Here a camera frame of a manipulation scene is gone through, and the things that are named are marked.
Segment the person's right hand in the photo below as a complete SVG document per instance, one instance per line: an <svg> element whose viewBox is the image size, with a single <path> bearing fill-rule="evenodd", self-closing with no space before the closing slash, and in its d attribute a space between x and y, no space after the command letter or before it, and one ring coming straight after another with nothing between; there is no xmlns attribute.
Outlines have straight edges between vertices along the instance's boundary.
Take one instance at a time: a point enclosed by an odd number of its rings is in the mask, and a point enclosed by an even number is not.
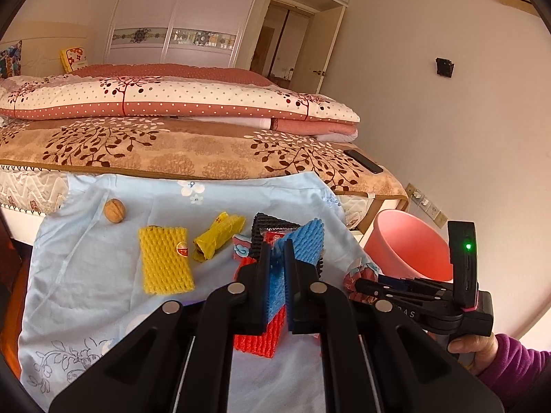
<svg viewBox="0 0 551 413"><path fill-rule="evenodd" d="M488 337L468 335L455 338L447 345L451 353L468 354L472 353L472 363L469 366L470 372L478 375L486 370L494 361L498 353L499 343L495 334Z"/></svg>

